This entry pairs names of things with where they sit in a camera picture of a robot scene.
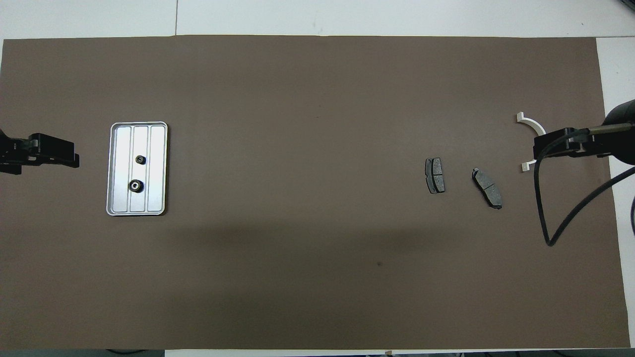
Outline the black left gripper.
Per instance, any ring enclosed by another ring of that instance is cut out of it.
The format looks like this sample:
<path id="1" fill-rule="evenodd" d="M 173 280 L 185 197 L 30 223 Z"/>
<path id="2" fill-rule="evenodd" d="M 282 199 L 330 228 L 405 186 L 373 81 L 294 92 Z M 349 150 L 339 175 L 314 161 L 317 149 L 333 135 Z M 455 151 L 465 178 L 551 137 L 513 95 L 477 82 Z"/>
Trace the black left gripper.
<path id="1" fill-rule="evenodd" d="M 23 166 L 61 165 L 78 169 L 80 156 L 70 157 L 30 156 L 33 154 L 75 154 L 74 143 L 43 133 L 33 133 L 29 139 L 11 138 L 0 131 L 0 171 L 5 174 L 19 176 Z"/>

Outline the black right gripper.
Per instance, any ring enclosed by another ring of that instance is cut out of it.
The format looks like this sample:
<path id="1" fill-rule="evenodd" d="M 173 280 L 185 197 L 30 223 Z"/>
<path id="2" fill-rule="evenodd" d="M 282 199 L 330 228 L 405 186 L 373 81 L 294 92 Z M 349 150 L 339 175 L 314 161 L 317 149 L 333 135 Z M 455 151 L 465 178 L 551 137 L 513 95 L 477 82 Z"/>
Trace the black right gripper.
<path id="1" fill-rule="evenodd" d="M 613 108 L 599 126 L 589 128 L 589 133 L 578 145 L 556 145 L 544 154 L 543 158 L 567 157 L 576 153 L 576 157 L 596 156 L 598 158 L 613 156 L 628 165 L 635 164 L 635 101 L 630 100 Z M 533 146 L 534 158 L 538 160 L 547 145 L 563 136 L 576 131 L 574 128 L 562 128 L 535 137 Z"/>

